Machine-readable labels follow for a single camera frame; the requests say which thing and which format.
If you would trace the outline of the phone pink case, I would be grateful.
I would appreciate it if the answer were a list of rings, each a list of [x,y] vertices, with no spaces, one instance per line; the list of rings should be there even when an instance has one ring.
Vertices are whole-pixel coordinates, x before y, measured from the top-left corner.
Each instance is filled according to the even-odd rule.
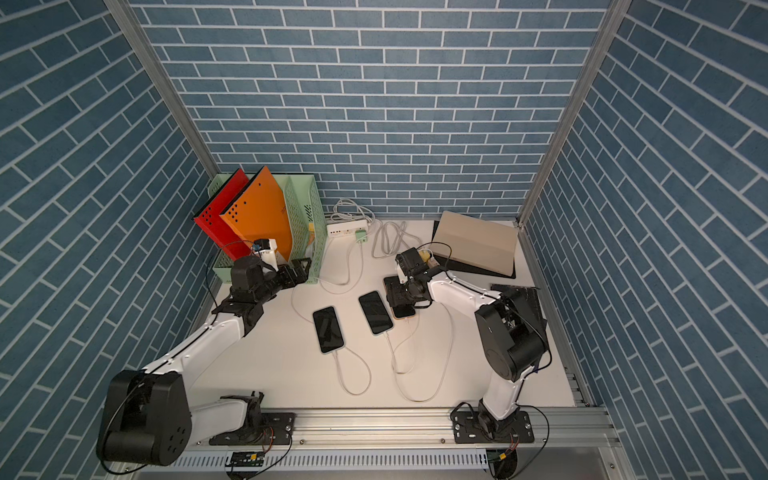
[[[413,317],[416,309],[413,305],[397,305],[392,307],[392,312],[397,319],[405,319]]]

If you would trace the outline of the phone green case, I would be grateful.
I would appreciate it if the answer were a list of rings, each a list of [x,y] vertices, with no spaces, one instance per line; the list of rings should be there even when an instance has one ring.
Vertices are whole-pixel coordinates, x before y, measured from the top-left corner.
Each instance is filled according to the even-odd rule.
[[[361,295],[358,300],[373,335],[380,335],[394,327],[387,307],[378,291]]]

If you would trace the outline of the phone blue case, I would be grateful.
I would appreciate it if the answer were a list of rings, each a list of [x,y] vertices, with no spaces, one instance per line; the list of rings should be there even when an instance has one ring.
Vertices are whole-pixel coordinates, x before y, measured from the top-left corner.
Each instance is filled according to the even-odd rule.
[[[319,347],[323,354],[332,353],[345,346],[337,312],[333,306],[315,311],[312,318]]]

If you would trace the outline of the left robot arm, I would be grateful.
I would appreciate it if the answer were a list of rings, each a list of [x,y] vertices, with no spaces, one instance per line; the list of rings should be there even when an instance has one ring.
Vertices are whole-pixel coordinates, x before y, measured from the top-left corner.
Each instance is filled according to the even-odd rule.
[[[308,281],[311,266],[309,258],[278,266],[259,254],[236,260],[229,295],[199,329],[161,358],[110,381],[96,444],[101,465],[168,466],[204,440],[271,441],[262,393],[226,395],[196,408],[188,395],[208,367],[254,329],[267,302]]]

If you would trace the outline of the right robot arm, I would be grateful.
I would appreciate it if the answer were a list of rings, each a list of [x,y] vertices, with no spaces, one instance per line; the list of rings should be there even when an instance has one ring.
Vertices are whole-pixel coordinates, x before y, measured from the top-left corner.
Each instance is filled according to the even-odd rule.
[[[493,370],[478,404],[480,417],[488,428],[498,428],[516,413],[525,380],[543,368],[541,358],[550,352],[537,288],[486,290],[435,269],[407,280],[388,276],[383,285],[387,303],[398,314],[441,304],[474,320]]]

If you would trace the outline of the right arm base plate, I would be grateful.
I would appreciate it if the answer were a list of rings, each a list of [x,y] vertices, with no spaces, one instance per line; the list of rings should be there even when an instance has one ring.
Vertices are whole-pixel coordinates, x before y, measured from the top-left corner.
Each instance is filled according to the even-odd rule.
[[[529,414],[518,409],[504,420],[469,410],[458,410],[450,415],[452,433],[457,444],[532,444],[535,442]]]

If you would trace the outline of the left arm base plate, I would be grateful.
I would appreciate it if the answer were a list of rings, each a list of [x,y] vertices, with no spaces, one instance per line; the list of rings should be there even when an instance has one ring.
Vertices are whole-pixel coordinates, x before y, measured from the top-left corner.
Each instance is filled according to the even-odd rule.
[[[257,420],[247,419],[237,430],[224,432],[209,439],[211,446],[270,446],[289,445],[296,414],[294,412],[262,413]]]

